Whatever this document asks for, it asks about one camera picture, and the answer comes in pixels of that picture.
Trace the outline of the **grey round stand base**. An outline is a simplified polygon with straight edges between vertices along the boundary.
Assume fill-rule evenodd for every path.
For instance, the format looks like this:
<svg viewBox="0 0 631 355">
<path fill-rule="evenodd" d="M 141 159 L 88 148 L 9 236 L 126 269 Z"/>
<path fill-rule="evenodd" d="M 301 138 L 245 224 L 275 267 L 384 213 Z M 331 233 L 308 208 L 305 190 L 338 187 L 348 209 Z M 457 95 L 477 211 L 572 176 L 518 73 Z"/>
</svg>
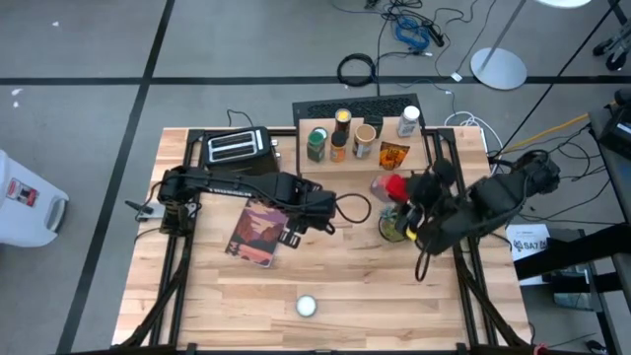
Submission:
<svg viewBox="0 0 631 355">
<path fill-rule="evenodd" d="M 520 0 L 493 45 L 479 49 L 470 59 L 469 67 L 473 76 L 486 87 L 510 91 L 519 88 L 526 81 L 527 69 L 522 59 L 512 51 L 500 47 L 525 3 L 526 0 Z"/>
</svg>

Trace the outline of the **orange taco mix packet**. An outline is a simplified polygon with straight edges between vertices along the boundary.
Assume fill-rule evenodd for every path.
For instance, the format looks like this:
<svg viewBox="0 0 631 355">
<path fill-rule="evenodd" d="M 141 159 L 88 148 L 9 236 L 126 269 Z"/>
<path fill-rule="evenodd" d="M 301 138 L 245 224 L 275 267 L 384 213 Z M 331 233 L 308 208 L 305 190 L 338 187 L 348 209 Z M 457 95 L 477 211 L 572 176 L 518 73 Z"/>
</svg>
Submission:
<svg viewBox="0 0 631 355">
<path fill-rule="evenodd" d="M 379 165 L 386 171 L 393 171 L 401 166 L 410 147 L 406 145 L 382 142 L 379 153 Z"/>
</svg>

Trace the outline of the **blue floral patterned tin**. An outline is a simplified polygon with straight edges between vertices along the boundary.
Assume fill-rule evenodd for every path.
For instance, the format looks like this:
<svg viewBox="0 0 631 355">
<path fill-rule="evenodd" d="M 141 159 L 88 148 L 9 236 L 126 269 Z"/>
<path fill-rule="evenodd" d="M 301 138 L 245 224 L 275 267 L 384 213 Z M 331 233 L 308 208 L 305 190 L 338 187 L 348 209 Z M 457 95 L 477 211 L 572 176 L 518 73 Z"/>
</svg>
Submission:
<svg viewBox="0 0 631 355">
<path fill-rule="evenodd" d="M 311 295 L 302 295 L 296 301 L 297 314 L 302 318 L 310 318 L 317 311 L 316 299 Z"/>
</svg>

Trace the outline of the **white-lid glass spice jar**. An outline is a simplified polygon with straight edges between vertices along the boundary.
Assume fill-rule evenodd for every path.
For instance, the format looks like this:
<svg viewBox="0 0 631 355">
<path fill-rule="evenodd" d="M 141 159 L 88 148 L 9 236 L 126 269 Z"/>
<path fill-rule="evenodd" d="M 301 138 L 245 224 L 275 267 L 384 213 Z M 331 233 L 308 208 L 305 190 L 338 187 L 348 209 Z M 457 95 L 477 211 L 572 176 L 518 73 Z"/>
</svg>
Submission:
<svg viewBox="0 0 631 355">
<path fill-rule="evenodd" d="M 410 137 L 420 118 L 420 109 L 417 106 L 407 106 L 400 115 L 397 124 L 397 135 L 401 138 Z"/>
</svg>

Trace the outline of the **black aluminium table frame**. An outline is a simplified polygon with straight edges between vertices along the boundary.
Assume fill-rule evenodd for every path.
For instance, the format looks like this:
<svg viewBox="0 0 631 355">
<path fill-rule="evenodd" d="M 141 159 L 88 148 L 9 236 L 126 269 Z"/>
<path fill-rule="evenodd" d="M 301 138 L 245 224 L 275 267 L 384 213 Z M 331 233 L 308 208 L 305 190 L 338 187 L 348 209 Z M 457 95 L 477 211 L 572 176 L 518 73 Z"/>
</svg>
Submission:
<svg viewBox="0 0 631 355">
<path fill-rule="evenodd" d="M 284 171 L 300 174 L 299 147 L 298 131 L 281 136 Z M 269 267 L 225 254 L 245 207 L 240 198 L 196 198 L 190 237 L 143 225 L 114 341 L 128 338 L 168 287 L 175 292 L 150 342 L 179 349 L 453 350 L 485 339 L 482 314 L 462 296 L 450 252 L 432 258 L 427 277 L 417 281 L 418 249 L 380 236 L 383 204 L 370 191 L 372 180 L 349 173 L 312 180 L 345 196 L 336 232 L 310 231 L 298 248 L 279 247 Z M 310 318 L 296 312 L 302 295 L 316 299 Z"/>
</svg>

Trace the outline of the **white paper sheet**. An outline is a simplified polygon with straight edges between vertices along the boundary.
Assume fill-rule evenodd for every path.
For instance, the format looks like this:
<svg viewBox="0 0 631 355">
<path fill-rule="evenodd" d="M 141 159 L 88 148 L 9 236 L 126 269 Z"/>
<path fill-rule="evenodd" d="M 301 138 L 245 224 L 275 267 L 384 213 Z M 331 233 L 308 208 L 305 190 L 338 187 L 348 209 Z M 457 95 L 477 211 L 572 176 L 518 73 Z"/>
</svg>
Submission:
<svg viewBox="0 0 631 355">
<path fill-rule="evenodd" d="M 509 225 L 506 228 L 507 239 L 511 242 L 514 262 L 547 249 L 550 237 L 544 224 Z"/>
</svg>

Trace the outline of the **green spice tin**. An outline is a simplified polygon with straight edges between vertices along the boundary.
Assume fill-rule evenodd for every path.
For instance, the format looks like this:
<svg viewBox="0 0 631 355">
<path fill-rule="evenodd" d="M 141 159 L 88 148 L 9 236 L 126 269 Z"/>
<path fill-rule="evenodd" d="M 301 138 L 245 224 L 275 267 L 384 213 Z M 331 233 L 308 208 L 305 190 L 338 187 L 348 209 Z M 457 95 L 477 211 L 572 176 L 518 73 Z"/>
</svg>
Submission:
<svg viewBox="0 0 631 355">
<path fill-rule="evenodd" d="M 384 126 L 384 117 L 382 115 L 369 114 L 364 117 L 364 123 L 372 126 L 376 131 L 376 138 L 381 137 Z"/>
</svg>

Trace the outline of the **black toaster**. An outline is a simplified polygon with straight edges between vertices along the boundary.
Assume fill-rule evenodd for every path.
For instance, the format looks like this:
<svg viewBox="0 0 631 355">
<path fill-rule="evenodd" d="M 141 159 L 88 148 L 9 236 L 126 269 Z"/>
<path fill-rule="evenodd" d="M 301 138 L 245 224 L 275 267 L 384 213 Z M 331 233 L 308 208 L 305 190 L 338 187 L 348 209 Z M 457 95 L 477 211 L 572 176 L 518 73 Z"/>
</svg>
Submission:
<svg viewBox="0 0 631 355">
<path fill-rule="evenodd" d="M 279 173 L 276 145 L 263 126 L 207 132 L 202 145 L 204 166 L 209 171 L 247 176 Z"/>
</svg>

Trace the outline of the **gold-lid seasoning jar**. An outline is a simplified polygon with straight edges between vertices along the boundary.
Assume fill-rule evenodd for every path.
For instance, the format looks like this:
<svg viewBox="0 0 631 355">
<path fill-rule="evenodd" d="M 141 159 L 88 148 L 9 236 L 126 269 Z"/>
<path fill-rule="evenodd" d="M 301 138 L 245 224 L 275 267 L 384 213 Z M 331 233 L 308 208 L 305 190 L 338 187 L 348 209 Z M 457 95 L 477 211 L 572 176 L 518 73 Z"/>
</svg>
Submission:
<svg viewBox="0 0 631 355">
<path fill-rule="evenodd" d="M 353 154 L 357 159 L 367 158 L 377 138 L 376 129 L 369 124 L 359 125 L 354 133 Z"/>
</svg>

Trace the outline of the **succulent in black pot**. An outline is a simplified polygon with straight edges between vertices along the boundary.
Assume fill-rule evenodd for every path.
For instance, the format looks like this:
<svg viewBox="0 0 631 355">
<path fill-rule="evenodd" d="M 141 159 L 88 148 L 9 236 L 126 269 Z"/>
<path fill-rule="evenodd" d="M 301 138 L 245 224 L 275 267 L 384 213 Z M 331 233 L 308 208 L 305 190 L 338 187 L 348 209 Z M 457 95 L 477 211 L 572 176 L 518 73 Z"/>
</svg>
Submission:
<svg viewBox="0 0 631 355">
<path fill-rule="evenodd" d="M 381 237 L 390 243 L 401 243 L 408 238 L 395 228 L 397 208 L 394 204 L 387 205 L 381 212 L 378 222 L 378 230 Z"/>
</svg>

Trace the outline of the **green-lid glass herb jar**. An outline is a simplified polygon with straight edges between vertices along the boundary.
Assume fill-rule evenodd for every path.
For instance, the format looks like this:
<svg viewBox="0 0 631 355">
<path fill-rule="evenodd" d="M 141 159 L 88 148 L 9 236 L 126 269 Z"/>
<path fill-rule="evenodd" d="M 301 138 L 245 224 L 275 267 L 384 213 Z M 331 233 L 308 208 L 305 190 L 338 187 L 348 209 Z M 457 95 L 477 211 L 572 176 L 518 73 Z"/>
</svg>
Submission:
<svg viewBox="0 0 631 355">
<path fill-rule="evenodd" d="M 324 157 L 325 140 L 319 133 L 311 132 L 307 142 L 307 157 L 309 160 L 319 163 Z"/>
</svg>

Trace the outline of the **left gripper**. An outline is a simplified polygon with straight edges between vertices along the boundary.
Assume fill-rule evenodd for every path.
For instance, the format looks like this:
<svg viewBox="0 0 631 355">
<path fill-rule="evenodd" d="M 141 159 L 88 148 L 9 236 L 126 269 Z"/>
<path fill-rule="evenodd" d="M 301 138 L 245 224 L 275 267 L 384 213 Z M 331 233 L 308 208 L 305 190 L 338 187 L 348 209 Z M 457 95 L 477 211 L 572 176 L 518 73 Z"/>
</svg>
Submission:
<svg viewBox="0 0 631 355">
<path fill-rule="evenodd" d="M 333 235 L 336 229 L 330 220 L 336 213 L 336 193 L 329 190 L 316 190 L 304 195 L 305 201 L 298 204 L 280 203 L 278 209 L 287 217 L 284 231 L 278 242 L 296 249 L 301 235 L 308 229 L 315 229 Z"/>
</svg>

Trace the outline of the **black keyboard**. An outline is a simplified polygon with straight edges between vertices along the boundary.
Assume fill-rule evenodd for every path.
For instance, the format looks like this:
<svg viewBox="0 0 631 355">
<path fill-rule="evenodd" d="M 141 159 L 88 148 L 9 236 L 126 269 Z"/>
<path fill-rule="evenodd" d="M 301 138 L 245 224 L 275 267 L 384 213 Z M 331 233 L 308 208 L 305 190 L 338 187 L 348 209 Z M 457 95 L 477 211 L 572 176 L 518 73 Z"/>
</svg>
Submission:
<svg viewBox="0 0 631 355">
<path fill-rule="evenodd" d="M 294 121 L 299 119 L 332 118 L 341 109 L 348 109 L 353 117 L 365 115 L 398 116 L 409 106 L 419 108 L 416 94 L 298 102 L 292 104 Z"/>
</svg>

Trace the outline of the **white trash bin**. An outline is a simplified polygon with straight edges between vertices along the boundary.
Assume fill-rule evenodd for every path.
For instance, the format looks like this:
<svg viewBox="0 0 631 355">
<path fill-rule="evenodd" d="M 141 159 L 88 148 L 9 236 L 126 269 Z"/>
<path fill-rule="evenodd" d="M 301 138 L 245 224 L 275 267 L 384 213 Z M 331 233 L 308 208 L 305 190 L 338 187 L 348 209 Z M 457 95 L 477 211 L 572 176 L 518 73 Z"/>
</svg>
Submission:
<svg viewBox="0 0 631 355">
<path fill-rule="evenodd" d="M 0 150 L 0 244 L 39 248 L 58 236 L 69 196 Z"/>
</svg>

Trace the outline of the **colourful magazine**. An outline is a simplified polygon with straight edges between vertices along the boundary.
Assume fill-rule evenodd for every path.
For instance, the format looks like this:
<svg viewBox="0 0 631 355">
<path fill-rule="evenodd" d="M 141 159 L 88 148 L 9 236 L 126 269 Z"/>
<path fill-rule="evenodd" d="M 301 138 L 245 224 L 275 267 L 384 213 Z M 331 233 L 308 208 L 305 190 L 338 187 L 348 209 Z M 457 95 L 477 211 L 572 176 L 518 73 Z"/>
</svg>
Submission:
<svg viewBox="0 0 631 355">
<path fill-rule="evenodd" d="M 225 254 L 269 267 L 284 231 L 287 217 L 250 199 L 227 243 Z"/>
</svg>

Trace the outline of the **brown labelled spice jar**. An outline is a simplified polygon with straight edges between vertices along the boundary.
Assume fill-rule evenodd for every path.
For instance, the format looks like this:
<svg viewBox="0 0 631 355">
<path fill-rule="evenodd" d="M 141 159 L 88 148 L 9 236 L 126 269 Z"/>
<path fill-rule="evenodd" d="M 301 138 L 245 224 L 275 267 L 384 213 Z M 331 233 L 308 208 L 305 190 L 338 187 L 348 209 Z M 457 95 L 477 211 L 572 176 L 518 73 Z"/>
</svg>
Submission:
<svg viewBox="0 0 631 355">
<path fill-rule="evenodd" d="M 347 108 L 340 108 L 335 113 L 335 128 L 333 135 L 339 136 L 341 133 L 349 134 L 352 113 Z"/>
</svg>

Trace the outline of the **wooden shelf with black legs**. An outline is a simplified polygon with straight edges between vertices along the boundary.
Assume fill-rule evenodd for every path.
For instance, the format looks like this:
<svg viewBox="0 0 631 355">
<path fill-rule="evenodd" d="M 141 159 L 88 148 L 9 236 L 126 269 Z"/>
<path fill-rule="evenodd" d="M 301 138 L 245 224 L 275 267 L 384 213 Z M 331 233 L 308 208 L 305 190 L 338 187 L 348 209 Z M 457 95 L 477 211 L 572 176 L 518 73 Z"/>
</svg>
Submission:
<svg viewBox="0 0 631 355">
<path fill-rule="evenodd" d="M 385 117 L 380 138 L 376 139 L 372 144 L 370 155 L 364 159 L 357 159 L 352 153 L 354 132 L 364 121 L 362 117 L 354 117 L 350 124 L 350 138 L 346 145 L 345 159 L 342 162 L 332 162 L 330 160 L 330 138 L 327 138 L 323 160 L 314 162 L 307 156 L 308 136 L 318 127 L 324 128 L 331 135 L 335 128 L 335 120 L 333 118 L 299 119 L 297 125 L 300 142 L 300 147 L 298 148 L 300 151 L 298 171 L 302 176 L 309 179 L 340 178 L 342 173 L 349 173 L 351 176 L 365 175 L 368 182 L 371 182 L 374 175 L 388 174 L 388 171 L 385 171 L 380 166 L 379 157 L 381 143 L 385 141 L 410 147 L 401 165 L 394 170 L 395 173 L 414 172 L 421 174 L 437 158 L 434 149 L 434 139 L 430 137 L 429 130 L 426 130 L 427 139 L 424 139 L 418 126 L 415 127 L 410 137 L 399 137 L 397 135 L 398 120 L 398 116 Z"/>
</svg>

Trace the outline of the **red-lid spice jar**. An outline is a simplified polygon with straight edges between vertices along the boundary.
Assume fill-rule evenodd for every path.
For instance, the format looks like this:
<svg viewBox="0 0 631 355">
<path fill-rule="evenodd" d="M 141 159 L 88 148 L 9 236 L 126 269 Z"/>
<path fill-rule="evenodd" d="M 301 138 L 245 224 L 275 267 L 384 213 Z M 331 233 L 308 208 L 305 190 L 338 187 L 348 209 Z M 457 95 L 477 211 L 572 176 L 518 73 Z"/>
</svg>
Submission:
<svg viewBox="0 0 631 355">
<path fill-rule="evenodd" d="M 407 178 L 401 175 L 378 176 L 371 182 L 370 191 L 382 202 L 404 203 L 409 199 L 406 183 Z"/>
</svg>

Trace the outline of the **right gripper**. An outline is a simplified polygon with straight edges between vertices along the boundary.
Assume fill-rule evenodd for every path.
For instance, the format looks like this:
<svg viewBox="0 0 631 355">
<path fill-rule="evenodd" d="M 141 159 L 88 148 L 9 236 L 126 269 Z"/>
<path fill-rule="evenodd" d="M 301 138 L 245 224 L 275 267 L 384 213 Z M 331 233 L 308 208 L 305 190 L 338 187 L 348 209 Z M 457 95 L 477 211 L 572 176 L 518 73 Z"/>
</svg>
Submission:
<svg viewBox="0 0 631 355">
<path fill-rule="evenodd" d="M 416 241 L 420 227 L 428 222 L 434 207 L 445 196 L 447 189 L 436 185 L 430 172 L 412 174 L 405 180 L 405 192 L 409 199 L 397 207 L 395 226 L 401 227 L 401 234 L 408 240 Z"/>
</svg>

